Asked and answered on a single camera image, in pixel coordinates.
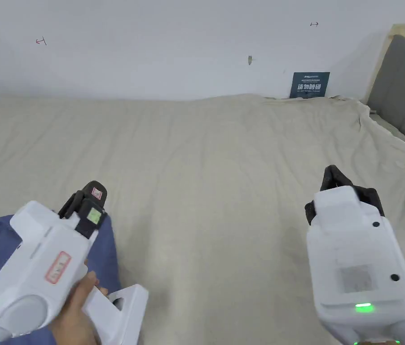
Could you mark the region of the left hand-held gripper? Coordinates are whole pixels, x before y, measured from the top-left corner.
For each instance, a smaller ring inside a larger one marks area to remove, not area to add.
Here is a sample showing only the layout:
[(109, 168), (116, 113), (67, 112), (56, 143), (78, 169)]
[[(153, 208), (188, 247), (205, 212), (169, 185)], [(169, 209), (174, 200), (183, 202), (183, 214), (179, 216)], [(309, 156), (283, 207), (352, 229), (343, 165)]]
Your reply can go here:
[[(86, 275), (85, 260), (106, 218), (107, 190), (90, 181), (58, 214), (30, 201), (11, 218), (22, 239), (0, 269), (0, 342), (53, 321)], [(93, 289), (83, 312), (103, 345), (136, 345), (149, 293), (139, 284), (104, 296)]]

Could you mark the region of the person's left hand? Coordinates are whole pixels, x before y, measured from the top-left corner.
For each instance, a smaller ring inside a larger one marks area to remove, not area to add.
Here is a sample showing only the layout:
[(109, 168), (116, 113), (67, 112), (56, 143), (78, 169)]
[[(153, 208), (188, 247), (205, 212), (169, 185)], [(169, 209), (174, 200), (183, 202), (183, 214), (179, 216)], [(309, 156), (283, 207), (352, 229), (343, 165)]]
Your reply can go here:
[(83, 306), (95, 289), (104, 296), (108, 290), (100, 286), (94, 271), (88, 272), (72, 289), (58, 316), (51, 322), (50, 330), (57, 345), (100, 345), (99, 335)]

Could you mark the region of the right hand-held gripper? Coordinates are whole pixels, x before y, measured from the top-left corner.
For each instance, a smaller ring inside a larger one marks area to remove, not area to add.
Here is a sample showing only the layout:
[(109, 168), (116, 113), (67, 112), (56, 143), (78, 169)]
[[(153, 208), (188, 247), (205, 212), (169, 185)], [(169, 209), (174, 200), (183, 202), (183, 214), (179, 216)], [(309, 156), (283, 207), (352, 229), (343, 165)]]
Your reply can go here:
[(405, 345), (405, 258), (376, 189), (354, 185), (330, 165), (304, 209), (323, 327), (343, 345)]

